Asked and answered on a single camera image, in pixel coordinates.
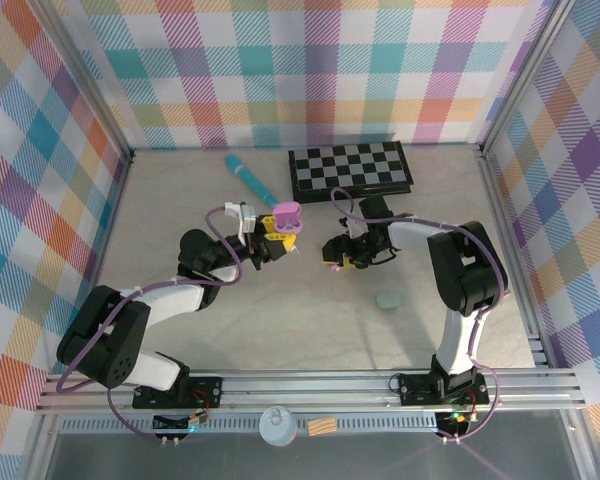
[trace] wooden block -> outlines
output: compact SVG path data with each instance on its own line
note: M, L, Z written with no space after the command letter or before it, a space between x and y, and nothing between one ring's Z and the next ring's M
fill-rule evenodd
M338 429L336 417L318 418L309 420L309 436L323 435L325 433L333 433Z

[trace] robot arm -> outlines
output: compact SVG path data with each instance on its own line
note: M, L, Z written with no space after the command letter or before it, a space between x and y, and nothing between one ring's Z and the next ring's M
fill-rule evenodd
M382 196L371 196L360 202L365 219L394 219ZM371 223L368 231L353 228L351 219L342 219L349 233L329 240L322 249L323 261L337 267L367 268L390 261L399 250L411 249L429 255L433 265L438 293L447 306L444 333L438 351L432 358L429 379L425 388L439 399L451 398L475 384L476 369L469 356L471 332L476 326L478 311L492 305L499 296L495 272L484 253L461 232L413 222ZM478 222L462 225L464 230L477 237L490 251L502 272L504 287L507 277L504 268L487 236ZM379 255L389 257L376 260ZM480 340L482 321L477 324L475 346Z
M280 204L273 215L256 217L253 207L227 203L225 213L237 218L240 225L238 234L225 240L241 262L249 259L257 270L291 251L301 228L295 217L300 213L297 204ZM139 385L141 396L164 392L174 405L186 403L185 397L191 391L189 367L165 355L141 351L144 333L175 315L208 307L220 290L220 286L178 284L179 280L230 282L237 278L238 268L220 241L198 229L182 236L178 262L174 284L142 292L127 302L76 370L107 388L123 383ZM69 365L116 305L136 290L95 287L60 341L58 360Z

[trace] pink object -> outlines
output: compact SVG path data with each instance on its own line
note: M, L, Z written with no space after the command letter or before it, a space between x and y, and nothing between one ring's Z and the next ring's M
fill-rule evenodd
M273 209L274 229L278 233L300 233L302 221L298 218L302 207L297 202L279 203Z

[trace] metal bar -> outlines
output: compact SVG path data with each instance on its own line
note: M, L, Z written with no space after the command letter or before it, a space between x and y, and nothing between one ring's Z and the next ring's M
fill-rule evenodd
M527 32L533 25L535 18L542 7L543 0L527 0L521 12L520 19L517 22L513 34L509 37L507 47L500 57L500 62L487 88L480 109L474 117L469 134L466 137L467 143L477 143L480 140L480 132L487 121L487 117L493 107L498 93L502 89L502 85L509 74L511 65L523 46Z
M592 426L588 425L588 413L582 410L562 410L565 432L576 467L581 478L600 480L600 445Z
M533 355L533 363L535 363L536 366L547 365L547 356L544 352L532 352L531 354Z
M518 72L509 94L485 137L484 150L486 151L487 156L489 152L491 152L491 149L498 138L500 138L500 135L502 135L509 126L509 122L511 121L516 108L520 104L524 93L533 82L538 69L553 45L560 28L569 17L569 13L576 2L577 0L556 0L551 11L547 14L547 18L531 47L525 64Z
M26 452L25 462L18 471L18 479L46 478L53 448L58 438L60 418L57 415L38 416L34 424L35 435L29 435L32 443Z
M78 89L85 96L105 132L107 132L109 138L118 148L125 162L129 163L133 157L133 150L127 142L115 116L102 97L75 43L67 33L62 19L47 0L29 0L29 5L60 53L60 57L73 76Z
M316 418L315 414L296 413L299 435L308 435L308 422ZM209 421L196 428L196 435L205 433L258 433L261 413L221 413L214 411ZM336 434L379 433L379 432L433 432L437 428L434 413L427 412L380 412L380 413L337 413ZM153 415L136 414L134 426L143 431L153 429ZM189 433L186 430L170 430L167 433ZM120 434L132 433L112 414L105 415L66 415L59 429L60 434Z
M523 265L524 259L518 246L518 242L513 232L512 223L507 215L504 207L504 199L502 193L496 187L496 177L491 168L491 164L485 159L483 152L476 149L476 158L478 159L478 167L482 181L485 185L485 192L489 200L489 207L494 218L498 238L502 244L505 263L509 273L513 290L516 292L516 301L520 315L524 320L524 325L529 335L535 335L542 343L544 354L547 358L549 367L557 366L555 353L551 347L549 334L547 333L544 323L541 320L540 312L535 302L533 290L529 283Z
M50 3L52 0L38 0ZM118 79L118 75L113 69L107 53L98 39L96 32L91 24L89 15L84 9L81 0L62 0L69 14L68 18L71 27L75 30L75 37L82 43L81 46L88 47L89 53L98 66L103 77L103 84L106 85L108 93L113 96L120 112L127 122L128 142L135 148L150 148L143 128L140 126L138 118L129 103L129 99L124 94L124 90Z
M402 407L400 399L389 389L396 373L427 373L425 370L383 370L357 372L289 372L235 371L196 372L195 376L218 375L223 378L223 396L219 412L262 412L273 405L285 405L297 413L344 413L390 411L451 411L457 406L432 405ZM491 391L495 381L486 375ZM501 410L581 408L584 398L575 374L570 369L503 369L498 371L501 384ZM58 377L49 378L40 398L40 413L106 413L109 410L106 391L90 385L84 393L55 393ZM82 377L71 379L81 381ZM133 393L129 387L112 392L117 408L133 411ZM152 410L153 413L186 413L186 411Z
M111 240L111 235L113 233L113 225L115 224L116 219L118 218L118 211L120 210L120 204L122 203L122 197L124 196L124 192L127 188L127 180L129 179L129 172L131 171L131 167L133 165L133 161L129 161L124 166L124 171L122 172L122 176L120 177L119 190L118 195L115 199L114 205L112 206L111 215L109 215L109 223L107 224L105 230L105 239L102 244L102 251L100 252L100 256L96 262L95 268L93 269L93 282L94 284L100 278L100 273L102 272L102 265L104 263L105 255L107 252L107 247L109 246L109 241Z
M544 347L542 346L542 342L540 341L540 339L529 340L529 348L531 349L531 353L544 353Z

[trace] metal frame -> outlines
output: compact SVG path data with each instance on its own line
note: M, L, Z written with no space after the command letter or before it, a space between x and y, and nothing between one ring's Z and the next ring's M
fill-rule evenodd
M108 137L113 141L127 164L133 158L133 149L127 142L115 116L105 102L98 86L89 72L84 59L78 52L71 36L67 33L58 12L45 0L29 0L29 6L38 17L40 24L51 37L53 45L67 65L78 89L85 96Z
M216 412L209 415L209 420L198 425L196 436L213 433L259 433L261 413ZM331 414L336 420L335 432L342 435L351 433L435 433L437 431L436 415L433 412L379 412L379 413L336 413ZM309 434L309 422L316 415L311 413L294 413L298 435ZM161 433L184 433L188 429L152 429L153 415L145 413L133 415L133 426L141 431L153 430ZM58 433L62 435L128 433L126 427L108 415L64 415Z
M511 90L507 94L502 107L500 107L500 111L487 132L483 144L486 158L489 158L489 152L493 148L493 145L508 127L524 93L533 82L538 69L542 65L547 53L549 53L551 45L553 45L554 40L558 36L560 28L564 25L567 18L569 18L569 14L577 2L578 0L555 0L551 11L547 14L542 27L540 27L540 33L533 42L524 65L514 79Z
M129 162L127 162L124 165L124 170L122 172L122 175L120 176L120 183L118 184L118 188L120 190L118 191L118 196L116 197L115 202L112 206L111 215L109 216L109 223L105 229L105 239L104 239L104 242L102 243L102 253L98 257L95 268L93 269L94 274L93 274L93 278L91 280L94 283L96 283L98 281L98 279L100 278L100 273L102 273L102 264L104 263L104 259L107 255L107 247L109 245L109 241L111 240L111 235L113 234L113 225L115 223L116 218L118 217L118 210L120 209L120 204L122 203L122 199L124 197L124 192L127 188L127 180L129 178L129 173L130 173L132 167L133 167L133 156L129 159Z
M520 316L524 322L527 335L536 336L542 343L542 350L546 357L546 363L549 367L556 367L557 361L555 353L551 347L549 334L547 333L543 322L540 320L540 311L534 301L533 290L529 283L529 278L524 272L524 259L522 252L516 242L516 237L513 232L512 222L507 216L504 207L504 198L502 193L496 187L497 179L493 172L491 163L487 161L484 153L475 147L475 156L478 161L478 169L482 177L482 183L485 188L485 193L489 201L489 207L494 219L496 232L502 245L504 260L509 272L509 279L516 292L516 301Z
M486 136L483 150L476 150L476 157L536 364L535 369L497 371L502 385L502 404L498 405L498 410L560 410L582 477L600 478L600 449L589 435L590 421L584 408L580 386L571 369L549 368L556 365L555 355L533 301L532 290L522 268L524 263L511 230L511 223L507 219L503 198L496 188L494 172L487 161L490 158L489 152L506 131L524 92L533 81L576 1L557 0L552 7L527 61L516 77L507 99ZM133 150L99 92L62 20L47 0L29 0L29 3L67 63L78 87L96 112L105 131L119 148L127 165L130 165ZM108 226L109 233L124 191L127 174L128 168L121 180L120 195ZM307 416L307 418L321 413L333 414L337 418L354 415L363 421L365 418L375 418L378 415L387 418L401 418L401 416L411 418L414 415L421 415L424 418L434 411L452 410L451 406L428 408L400 406L398 396L392 393L388 386L391 375L395 373L422 374L427 371L204 371L196 372L195 376L222 376L224 378L223 403L216 416L248 419L244 420L247 423L241 424L248 425L248 428L252 428L252 419L255 416L275 404L286 405L299 416ZM80 376L72 376L69 382L75 383L82 379L83 377ZM486 375L486 379L492 389L493 377ZM75 415L80 415L91 419L111 418L106 391L103 387L91 385L70 395L58 395L55 393L57 381L58 376L51 376L45 385L40 398L38 415L27 439L29 454L24 457L19 478L45 477L58 434L67 431L65 421L67 416L75 418ZM154 413L189 413L133 411L131 409L133 391L128 387L116 389L113 398L117 408L132 421L141 419L146 421L148 416ZM486 408L487 406L479 407L482 410ZM425 427L424 430L431 431L430 425ZM94 430L94 432L101 431L100 427Z
M262 413L274 405L284 405L296 413L374 413L389 411L445 412L457 406L402 407L400 398L389 389L389 380L398 373L427 374L428 370L348 370L348 371L197 371L192 377L220 376L222 402L219 412ZM518 369L497 371L500 379L498 410L554 410L582 408L584 398L571 369ZM485 374L493 391L494 379ZM109 412L106 389L89 385L70 395L55 391L59 376L49 377L38 403L38 413L102 414ZM71 383L85 377L70 377ZM113 392L120 410L134 414L133 389L118 387ZM478 409L486 410L487 405ZM187 414L189 410L152 410L149 413Z

